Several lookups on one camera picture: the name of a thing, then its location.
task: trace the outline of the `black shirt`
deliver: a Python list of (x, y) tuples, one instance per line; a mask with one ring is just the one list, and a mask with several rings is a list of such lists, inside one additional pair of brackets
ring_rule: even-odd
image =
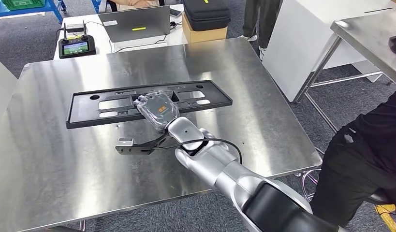
[(366, 115), (351, 123), (373, 150), (379, 165), (396, 173), (396, 92)]

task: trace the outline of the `silver robotic arm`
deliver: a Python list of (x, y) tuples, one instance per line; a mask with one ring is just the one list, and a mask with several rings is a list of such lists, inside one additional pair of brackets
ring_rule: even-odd
[(227, 144), (211, 141), (215, 137), (210, 132), (179, 117), (176, 105), (164, 92), (141, 96), (135, 104), (158, 131), (186, 143), (175, 150), (178, 161), (229, 198), (249, 231), (345, 231), (314, 216), (308, 202), (289, 186), (242, 166)]

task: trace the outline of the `controller screen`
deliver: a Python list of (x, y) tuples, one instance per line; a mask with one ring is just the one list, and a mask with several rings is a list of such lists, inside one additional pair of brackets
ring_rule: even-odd
[(70, 55), (74, 53), (87, 52), (88, 51), (88, 43), (74, 43), (63, 46), (64, 55)]

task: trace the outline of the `person's hand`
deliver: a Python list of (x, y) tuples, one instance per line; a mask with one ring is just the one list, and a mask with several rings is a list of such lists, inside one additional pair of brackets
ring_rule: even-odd
[(129, 6), (134, 6), (135, 4), (137, 4), (140, 1), (142, 1), (142, 0), (128, 0), (128, 5)]
[(143, 8), (143, 7), (150, 7), (150, 6), (151, 5), (146, 0), (140, 0), (135, 5), (133, 5), (133, 7), (135, 7), (135, 8)]

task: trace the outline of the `stainless steel table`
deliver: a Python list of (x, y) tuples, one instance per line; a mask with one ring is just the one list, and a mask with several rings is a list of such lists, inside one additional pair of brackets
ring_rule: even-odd
[[(382, 73), (396, 83), (396, 54), (391, 51), (388, 45), (389, 38), (396, 36), (396, 11), (387, 11), (385, 13), (337, 20), (333, 22), (330, 28), (334, 31), (335, 35), (327, 45), (329, 49), (323, 56), (314, 74), (305, 82), (305, 85), (298, 93), (295, 101), (298, 102), (299, 99), (305, 95), (329, 127), (336, 132), (337, 128), (335, 125), (308, 94), (308, 90), (311, 87), (374, 76)], [(368, 61), (379, 68), (380, 71), (315, 83), (320, 72), (337, 49), (341, 40), (350, 44)]]
[(158, 137), (145, 121), (67, 130), (75, 92), (213, 80), (233, 105), (185, 114), (237, 144), (243, 164), (276, 177), (321, 159), (245, 39), (160, 47), (25, 66), (0, 129), (0, 232), (48, 228), (210, 190), (175, 158), (115, 151)]

